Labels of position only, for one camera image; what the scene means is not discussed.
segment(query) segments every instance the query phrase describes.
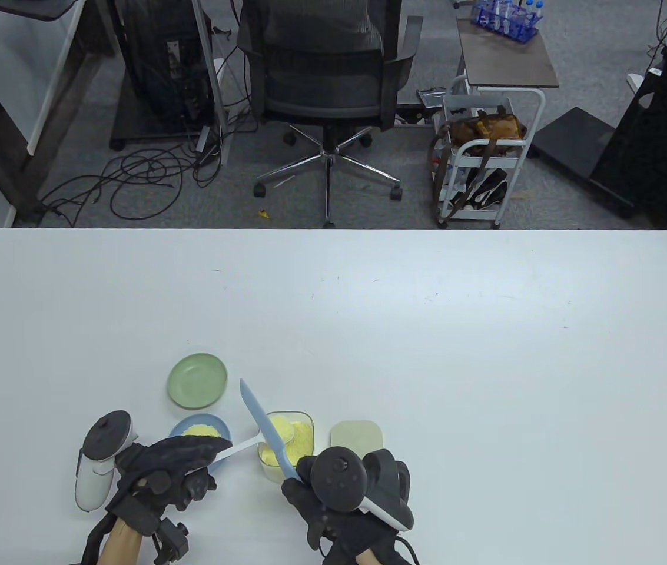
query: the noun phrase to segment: yellow food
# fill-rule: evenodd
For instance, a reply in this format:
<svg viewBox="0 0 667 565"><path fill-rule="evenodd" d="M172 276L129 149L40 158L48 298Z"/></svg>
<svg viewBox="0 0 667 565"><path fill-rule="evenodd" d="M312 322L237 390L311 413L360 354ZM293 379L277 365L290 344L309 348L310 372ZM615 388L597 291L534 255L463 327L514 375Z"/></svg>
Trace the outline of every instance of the yellow food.
<svg viewBox="0 0 667 565"><path fill-rule="evenodd" d="M288 462L296 466L299 460L307 455L312 455L314 449L312 438L312 426L306 422L292 422L294 438L286 445ZM260 444L260 460L268 466L277 467L278 459L268 444Z"/></svg>
<svg viewBox="0 0 667 565"><path fill-rule="evenodd" d="M221 434L213 426L206 424L194 424L187 428L182 436L210 436L211 438L220 438Z"/></svg>
<svg viewBox="0 0 667 565"><path fill-rule="evenodd" d="M276 414L275 416L271 416L271 423L273 424L273 427L276 428L278 435L281 436L281 439L284 440L285 444L294 438L294 427L284 415Z"/></svg>

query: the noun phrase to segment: knife blade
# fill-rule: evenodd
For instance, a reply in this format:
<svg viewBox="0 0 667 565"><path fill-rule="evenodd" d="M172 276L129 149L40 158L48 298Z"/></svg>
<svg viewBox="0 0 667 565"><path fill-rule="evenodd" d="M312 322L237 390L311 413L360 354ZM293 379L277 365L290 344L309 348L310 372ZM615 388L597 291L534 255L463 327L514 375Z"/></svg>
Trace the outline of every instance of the knife blade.
<svg viewBox="0 0 667 565"><path fill-rule="evenodd" d="M244 404L246 404L247 409L250 411L250 414L252 414L252 417L260 428L260 431L263 432L263 437L266 439L266 443L270 449L273 450L274 454L276 454L278 466L280 467L281 472L284 473L284 477L295 478L297 481L301 481L298 473L296 473L296 469L288 460L284 440L278 435L278 431L276 431L268 414L266 414L266 411L260 406L260 403L258 403L252 390L250 390L249 385L244 382L244 379L239 379L239 392L241 393L242 400L244 400Z"/></svg>

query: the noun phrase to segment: chair backrest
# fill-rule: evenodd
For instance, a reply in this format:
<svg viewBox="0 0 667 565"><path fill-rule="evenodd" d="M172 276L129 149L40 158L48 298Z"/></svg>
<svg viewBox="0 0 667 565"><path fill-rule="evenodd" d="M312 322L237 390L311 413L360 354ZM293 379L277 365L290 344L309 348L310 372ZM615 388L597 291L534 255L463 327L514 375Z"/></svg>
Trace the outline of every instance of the chair backrest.
<svg viewBox="0 0 667 565"><path fill-rule="evenodd" d="M255 113L379 120L400 12L401 0L245 0Z"/></svg>

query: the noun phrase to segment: blue test tube rack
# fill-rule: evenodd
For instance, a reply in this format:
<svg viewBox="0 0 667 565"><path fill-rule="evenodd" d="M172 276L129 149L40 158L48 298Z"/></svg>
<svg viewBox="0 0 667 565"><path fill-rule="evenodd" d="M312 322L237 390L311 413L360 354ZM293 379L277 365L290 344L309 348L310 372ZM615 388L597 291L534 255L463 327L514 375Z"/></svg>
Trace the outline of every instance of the blue test tube rack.
<svg viewBox="0 0 667 565"><path fill-rule="evenodd" d="M472 8L474 24L520 43L527 43L537 35L541 19L543 16L536 11L521 8L514 0L480 0Z"/></svg>

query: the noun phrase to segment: chair base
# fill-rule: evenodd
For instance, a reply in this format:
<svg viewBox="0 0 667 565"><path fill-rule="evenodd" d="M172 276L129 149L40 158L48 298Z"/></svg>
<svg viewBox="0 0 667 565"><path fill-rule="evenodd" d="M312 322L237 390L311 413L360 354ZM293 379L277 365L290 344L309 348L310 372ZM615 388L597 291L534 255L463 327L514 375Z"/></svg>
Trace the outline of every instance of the chair base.
<svg viewBox="0 0 667 565"><path fill-rule="evenodd" d="M325 170L326 173L326 206L325 206L326 219L325 219L325 224L323 224L323 228L335 228L336 225L333 224L333 222L331 221L331 176L333 175L333 162L335 162L336 159L338 158L344 162L348 162L350 165L354 165L355 167L364 169L368 172L373 173L374 175L378 175L378 177L384 178L385 180L389 181L389 183L392 184L392 188L390 191L390 199L401 200L401 195L403 194L403 192L401 191L401 181L398 180L398 178L392 177L387 172L383 172L379 169L376 169L375 167L371 167L370 165L366 164L366 162L358 161L357 159L350 157L349 155L344 155L341 153L342 149L349 147L349 145L351 145L355 141L361 140L363 138L365 139L363 145L368 146L369 143L366 143L367 138L365 136L369 135L370 132L373 130L371 127L366 127L365 129L356 132L354 135L351 135L341 143L336 143L337 139L336 135L339 134L341 130L334 126L323 127L322 141L318 141L317 139L312 137L312 135L307 135L305 132L301 131L297 127L294 126L290 127L297 135L301 135L302 137L304 137L304 139L307 139L310 142L314 143L314 145L316 145L318 148L318 153L300 159L299 161L291 162L290 164L284 165L283 167L278 167L277 169L274 169L270 172L266 172L266 174L258 177L257 184L255 185L255 189L253 191L253 194L256 197L265 197L266 181L273 180L273 178L285 177L285 180L282 180L279 183L277 183L277 185L273 186L273 188L277 188L281 186L283 183L285 183L289 178L291 178L292 175L298 175L302 172L306 172L307 170L311 169L314 166L319 166L320 164L322 164L323 169ZM287 138L285 139L285 141L287 143L290 143L290 145L293 145L294 142L290 142L291 139L293 139L293 137Z"/></svg>

